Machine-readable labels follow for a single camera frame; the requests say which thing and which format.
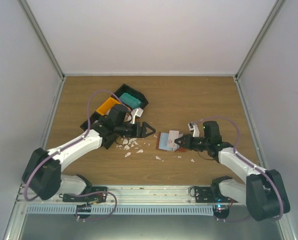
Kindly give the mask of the brown leather card holder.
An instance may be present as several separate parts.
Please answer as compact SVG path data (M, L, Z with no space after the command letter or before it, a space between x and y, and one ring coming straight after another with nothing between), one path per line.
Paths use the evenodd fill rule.
M176 134L173 130L170 132L159 132L157 136L156 149L168 152L186 152L186 149L175 144L175 137Z

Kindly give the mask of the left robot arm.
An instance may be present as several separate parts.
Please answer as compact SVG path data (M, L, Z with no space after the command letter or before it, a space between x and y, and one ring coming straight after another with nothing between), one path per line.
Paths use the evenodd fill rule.
M136 121L142 113L139 107L129 111L126 106L115 104L108 115L94 123L88 120L85 132L71 141L49 150L34 150L22 176L24 199L48 200L55 195L69 194L81 202L88 201L92 195L91 183L81 175L64 175L63 171L91 151L109 149L118 137L138 139L155 134L156 130L150 124ZM36 196L30 198L29 190Z

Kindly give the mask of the white red credit card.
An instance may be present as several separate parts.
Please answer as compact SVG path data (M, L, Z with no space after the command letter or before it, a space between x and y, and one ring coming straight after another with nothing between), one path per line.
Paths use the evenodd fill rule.
M167 146L172 149L177 149L179 145L175 142L179 138L178 130L170 130L167 137Z

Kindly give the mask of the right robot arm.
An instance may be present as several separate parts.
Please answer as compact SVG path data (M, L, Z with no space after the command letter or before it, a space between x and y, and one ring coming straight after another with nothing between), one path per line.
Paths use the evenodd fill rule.
M221 176L211 182L210 187L194 186L195 201L214 202L213 215L219 220L229 216L228 204L240 203L246 206L249 216L256 221L269 218L281 219L290 212L290 203L281 174L267 170L242 156L236 147L222 140L216 121L203 123L204 136L200 137L196 123L188 125L190 134L175 139L181 148L203 152L211 160L226 166L243 182L239 183L230 176Z

